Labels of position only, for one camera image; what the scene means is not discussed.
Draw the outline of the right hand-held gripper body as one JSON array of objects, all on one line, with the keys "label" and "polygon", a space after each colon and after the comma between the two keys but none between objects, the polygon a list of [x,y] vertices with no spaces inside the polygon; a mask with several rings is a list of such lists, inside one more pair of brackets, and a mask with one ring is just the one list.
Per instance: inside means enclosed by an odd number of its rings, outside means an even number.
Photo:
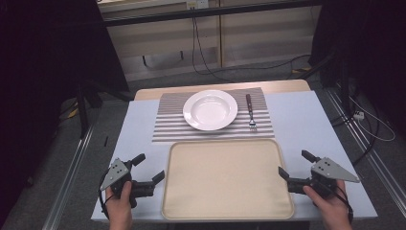
[{"label": "right hand-held gripper body", "polygon": [[360,179],[341,167],[328,157],[321,158],[313,163],[310,169],[311,176],[306,179],[290,177],[287,183],[289,193],[305,194],[303,186],[311,187],[319,196],[327,198],[331,196],[337,187],[337,180],[359,183]]}]

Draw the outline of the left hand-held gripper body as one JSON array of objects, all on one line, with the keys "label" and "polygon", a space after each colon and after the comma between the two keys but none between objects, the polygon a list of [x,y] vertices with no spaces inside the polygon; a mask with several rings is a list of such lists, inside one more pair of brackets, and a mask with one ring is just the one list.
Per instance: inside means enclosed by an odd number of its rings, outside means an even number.
[{"label": "left hand-held gripper body", "polygon": [[132,179],[131,169],[134,167],[131,160],[122,161],[116,158],[110,168],[101,177],[100,192],[110,188],[116,197],[120,197],[126,181],[131,182],[129,202],[132,208],[137,206],[138,197],[153,196],[155,185],[152,179],[147,182],[139,182]]}]

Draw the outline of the person's left hand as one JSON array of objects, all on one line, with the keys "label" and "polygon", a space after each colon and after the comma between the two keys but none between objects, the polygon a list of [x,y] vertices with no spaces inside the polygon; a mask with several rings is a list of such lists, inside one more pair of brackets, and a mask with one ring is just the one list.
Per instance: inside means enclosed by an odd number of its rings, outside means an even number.
[{"label": "person's left hand", "polygon": [[132,226],[131,205],[129,195],[131,182],[126,181],[120,197],[114,196],[112,190],[107,188],[105,195],[109,197],[106,208],[109,215],[109,230],[130,230]]}]

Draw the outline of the person's right hand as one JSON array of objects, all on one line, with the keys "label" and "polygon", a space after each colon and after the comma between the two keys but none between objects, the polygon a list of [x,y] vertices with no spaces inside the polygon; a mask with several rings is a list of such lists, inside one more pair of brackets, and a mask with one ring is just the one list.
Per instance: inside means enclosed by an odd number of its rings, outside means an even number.
[{"label": "person's right hand", "polygon": [[311,187],[304,186],[305,194],[318,207],[326,230],[352,230],[348,217],[348,207],[338,197],[320,197]]}]

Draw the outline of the grey striped placemat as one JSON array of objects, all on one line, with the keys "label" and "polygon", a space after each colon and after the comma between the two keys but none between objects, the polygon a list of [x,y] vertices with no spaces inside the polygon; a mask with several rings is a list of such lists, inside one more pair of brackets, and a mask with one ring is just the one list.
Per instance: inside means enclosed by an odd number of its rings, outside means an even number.
[{"label": "grey striped placemat", "polygon": [[[184,119],[183,106],[186,100],[197,92],[165,93],[162,95],[156,115],[152,141],[174,143],[180,141],[201,141],[220,139],[273,138],[275,136],[268,107],[261,88],[226,90],[238,105],[237,117],[226,127],[204,131],[191,127]],[[249,128],[246,94],[251,95],[257,130]]]}]

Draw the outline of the beige tray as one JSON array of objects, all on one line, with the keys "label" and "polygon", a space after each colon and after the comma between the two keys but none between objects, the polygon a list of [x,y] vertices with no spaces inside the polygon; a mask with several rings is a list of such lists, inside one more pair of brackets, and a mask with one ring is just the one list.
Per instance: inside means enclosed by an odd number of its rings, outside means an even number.
[{"label": "beige tray", "polygon": [[273,139],[171,146],[162,203],[170,220],[285,220],[295,212]]}]

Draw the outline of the black metal stand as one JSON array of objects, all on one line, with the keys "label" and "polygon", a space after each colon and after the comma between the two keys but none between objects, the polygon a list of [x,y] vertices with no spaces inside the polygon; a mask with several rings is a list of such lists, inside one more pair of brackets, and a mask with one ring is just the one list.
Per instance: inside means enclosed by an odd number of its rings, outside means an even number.
[{"label": "black metal stand", "polygon": [[316,73],[319,74],[320,83],[323,87],[339,87],[341,106],[344,114],[350,117],[352,112],[350,109],[348,62],[343,57],[331,53],[301,74],[299,79],[307,80]]},{"label": "black metal stand", "polygon": [[104,92],[124,102],[133,101],[135,97],[135,94],[128,90],[119,91],[113,89],[112,87],[103,85],[95,80],[82,80],[77,87],[77,103],[81,127],[81,139],[84,138],[84,136],[90,129],[90,122],[86,111],[86,104],[90,104],[92,108],[100,108],[102,106],[102,98],[99,95],[100,92]]}]

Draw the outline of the white deep plate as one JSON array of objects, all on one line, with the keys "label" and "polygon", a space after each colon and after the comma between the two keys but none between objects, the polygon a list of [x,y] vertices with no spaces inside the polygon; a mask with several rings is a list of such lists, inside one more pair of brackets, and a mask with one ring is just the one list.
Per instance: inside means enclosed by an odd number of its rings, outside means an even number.
[{"label": "white deep plate", "polygon": [[221,90],[203,90],[190,96],[183,106],[185,121],[204,131],[219,130],[237,117],[237,101]]}]

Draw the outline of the light wooden cabinet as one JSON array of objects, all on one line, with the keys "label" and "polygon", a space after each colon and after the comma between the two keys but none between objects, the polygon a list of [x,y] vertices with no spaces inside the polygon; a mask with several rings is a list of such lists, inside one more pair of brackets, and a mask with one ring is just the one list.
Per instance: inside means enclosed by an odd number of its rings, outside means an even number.
[{"label": "light wooden cabinet", "polygon": [[[103,19],[187,10],[187,0],[97,0]],[[210,8],[277,0],[209,0]],[[321,8],[309,6],[109,27],[128,81],[244,64],[311,52]]]}]

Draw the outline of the dark curtain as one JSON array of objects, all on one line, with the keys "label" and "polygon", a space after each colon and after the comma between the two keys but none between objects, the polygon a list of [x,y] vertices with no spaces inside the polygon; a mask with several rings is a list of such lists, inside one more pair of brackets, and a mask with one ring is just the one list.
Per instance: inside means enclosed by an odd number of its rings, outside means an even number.
[{"label": "dark curtain", "polygon": [[128,88],[98,0],[0,0],[0,226],[51,144],[61,103],[93,83]]},{"label": "dark curtain", "polygon": [[406,0],[326,0],[321,7],[309,63],[329,55],[324,86],[348,65],[348,76],[406,136]]}]

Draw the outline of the aluminium floor rail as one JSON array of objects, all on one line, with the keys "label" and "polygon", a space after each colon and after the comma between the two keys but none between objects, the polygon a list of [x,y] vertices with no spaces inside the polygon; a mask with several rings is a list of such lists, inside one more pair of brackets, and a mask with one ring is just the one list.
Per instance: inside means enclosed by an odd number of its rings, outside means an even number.
[{"label": "aluminium floor rail", "polygon": [[46,217],[42,230],[57,230],[65,207],[69,200],[69,196],[72,192],[74,182],[76,181],[82,159],[91,141],[93,132],[94,125],[91,125],[85,132],[83,132],[82,136],[80,137],[73,160],[69,166],[68,172],[63,179],[59,191],[57,192],[56,199],[51,207],[48,216]]},{"label": "aluminium floor rail", "polygon": [[[353,157],[351,164],[356,168],[362,162],[368,162],[400,213],[406,218],[406,182],[402,183],[399,176],[395,176],[400,171],[391,168],[391,164],[399,162],[399,159],[395,157],[394,149],[378,148],[379,145],[389,147],[395,144],[399,137],[391,126],[379,117],[378,111],[371,104],[362,105],[350,97],[352,115],[348,117],[344,114],[339,94],[334,90],[327,90],[327,96],[339,114],[337,126],[345,126],[361,149],[361,153]],[[356,110],[364,113],[365,118],[362,121],[353,118]]]}]

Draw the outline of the white wall socket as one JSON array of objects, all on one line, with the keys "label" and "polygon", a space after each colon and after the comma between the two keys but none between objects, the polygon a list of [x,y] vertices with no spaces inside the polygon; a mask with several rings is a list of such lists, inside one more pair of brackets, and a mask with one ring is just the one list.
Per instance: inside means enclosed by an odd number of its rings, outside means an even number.
[{"label": "white wall socket", "polygon": [[201,10],[209,7],[209,0],[187,0],[186,6],[188,10]]}]

